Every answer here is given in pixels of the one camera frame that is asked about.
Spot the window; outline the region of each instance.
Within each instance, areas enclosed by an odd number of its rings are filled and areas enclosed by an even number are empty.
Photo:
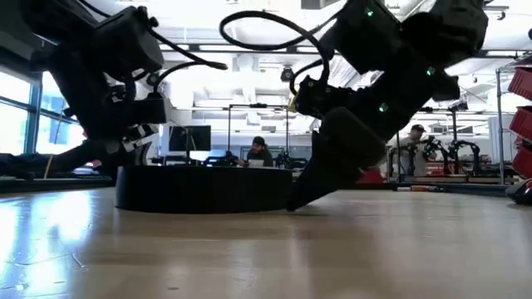
[[[45,71],[42,73],[42,98],[41,109],[62,113],[68,107],[65,98],[61,94],[52,74]]]
[[[84,139],[81,126],[64,122],[60,124],[59,120],[41,115],[37,136],[38,153],[60,154],[80,145]]]
[[[0,104],[0,152],[21,154],[24,152],[27,111]]]
[[[23,104],[29,103],[32,89],[30,83],[0,71],[0,86],[0,96]]]

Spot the man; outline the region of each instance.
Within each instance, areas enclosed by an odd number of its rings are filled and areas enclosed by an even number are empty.
[[[426,160],[423,157],[423,150],[425,144],[421,141],[425,128],[422,125],[413,125],[410,129],[408,137],[399,141],[401,147],[408,145],[415,145],[417,153],[414,156],[414,176],[426,176]],[[429,159],[435,159],[436,153],[432,153]],[[401,150],[401,174],[406,174],[410,168],[410,155],[408,150]]]
[[[253,138],[251,150],[248,152],[247,160],[247,163],[249,163],[250,160],[262,160],[264,167],[273,167],[273,157],[268,150],[268,146],[266,145],[264,138],[260,136]],[[239,164],[245,165],[246,162],[239,161]]]

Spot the computer monitor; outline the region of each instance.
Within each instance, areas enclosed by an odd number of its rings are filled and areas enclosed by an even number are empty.
[[[170,132],[170,152],[210,151],[210,125],[173,126]]]

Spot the red shelf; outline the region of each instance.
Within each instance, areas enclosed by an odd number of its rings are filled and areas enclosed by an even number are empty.
[[[510,130],[528,141],[532,141],[532,106],[517,107]]]
[[[532,151],[521,147],[519,153],[515,156],[513,166],[518,173],[527,178],[532,178]]]
[[[532,71],[527,69],[515,69],[514,79],[508,87],[508,91],[527,100],[532,100]]]

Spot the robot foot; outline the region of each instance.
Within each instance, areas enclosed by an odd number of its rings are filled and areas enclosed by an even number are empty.
[[[363,170],[377,164],[386,153],[385,143],[346,108],[323,117],[319,133],[313,132],[313,156],[293,185],[287,202],[292,212],[316,199],[353,185]]]

